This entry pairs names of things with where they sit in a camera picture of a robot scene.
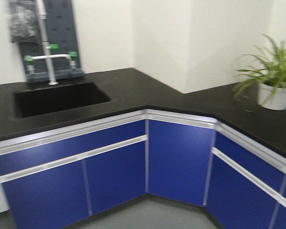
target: green faucet handle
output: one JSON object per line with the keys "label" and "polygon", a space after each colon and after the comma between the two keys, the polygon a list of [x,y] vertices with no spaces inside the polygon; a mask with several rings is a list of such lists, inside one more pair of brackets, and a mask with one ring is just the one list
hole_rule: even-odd
{"label": "green faucet handle", "polygon": [[28,65],[33,65],[34,64],[34,60],[32,58],[32,56],[30,55],[26,55],[24,56],[24,61],[28,64]]}
{"label": "green faucet handle", "polygon": [[72,59],[73,61],[76,60],[76,58],[77,58],[77,52],[69,52],[69,55],[70,55],[70,57],[71,57],[71,59]]}
{"label": "green faucet handle", "polygon": [[59,46],[58,44],[50,44],[50,49],[56,51],[59,49]]}

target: potted plant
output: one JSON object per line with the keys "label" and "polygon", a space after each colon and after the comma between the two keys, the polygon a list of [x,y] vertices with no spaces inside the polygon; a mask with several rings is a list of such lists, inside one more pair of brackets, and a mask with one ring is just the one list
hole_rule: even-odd
{"label": "potted plant", "polygon": [[238,75],[248,78],[236,84],[233,88],[237,98],[244,90],[257,83],[257,103],[271,110],[286,109],[286,48],[285,43],[280,46],[268,35],[264,36],[271,43],[271,49],[257,47],[260,55],[246,54],[258,61],[260,67],[249,66],[249,69],[238,69]]}

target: faucet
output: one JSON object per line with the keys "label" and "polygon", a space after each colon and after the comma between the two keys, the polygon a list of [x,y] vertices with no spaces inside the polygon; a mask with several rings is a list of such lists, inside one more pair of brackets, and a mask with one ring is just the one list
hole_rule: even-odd
{"label": "faucet", "polygon": [[69,54],[56,54],[56,55],[51,55],[51,50],[58,50],[58,45],[57,44],[49,44],[48,42],[48,36],[47,36],[47,31],[45,27],[45,22],[46,20],[46,10],[44,7],[43,0],[36,0],[36,5],[37,5],[37,18],[38,18],[38,24],[41,32],[41,43],[42,43],[42,48],[43,48],[43,56],[29,56],[26,55],[23,59],[27,63],[27,68],[30,74],[35,73],[35,68],[34,68],[34,60],[42,60],[45,59],[48,73],[49,73],[49,85],[55,85],[58,84],[58,82],[55,79],[55,72],[54,72],[54,67],[53,67],[53,62],[52,58],[59,58],[59,57],[64,57],[67,58],[67,60],[70,63],[71,69],[76,69],[76,58],[77,58],[77,52],[69,52]]}

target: gray floor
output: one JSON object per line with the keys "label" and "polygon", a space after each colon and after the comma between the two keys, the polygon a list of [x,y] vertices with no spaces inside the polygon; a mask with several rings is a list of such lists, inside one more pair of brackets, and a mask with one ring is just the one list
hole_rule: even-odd
{"label": "gray floor", "polygon": [[[0,229],[15,229],[8,212]],[[64,229],[223,229],[199,207],[150,195],[136,198]]]}

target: black countertop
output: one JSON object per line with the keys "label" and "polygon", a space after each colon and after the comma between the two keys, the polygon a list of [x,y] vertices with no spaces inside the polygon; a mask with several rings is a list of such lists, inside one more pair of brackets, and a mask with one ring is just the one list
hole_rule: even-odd
{"label": "black countertop", "polygon": [[47,83],[0,85],[0,141],[141,109],[158,109],[214,117],[286,158],[286,110],[256,105],[251,88],[240,101],[233,99],[233,84],[182,94],[132,68],[90,73],[60,85],[92,81],[111,101],[34,117],[15,118],[13,93],[49,87]]}

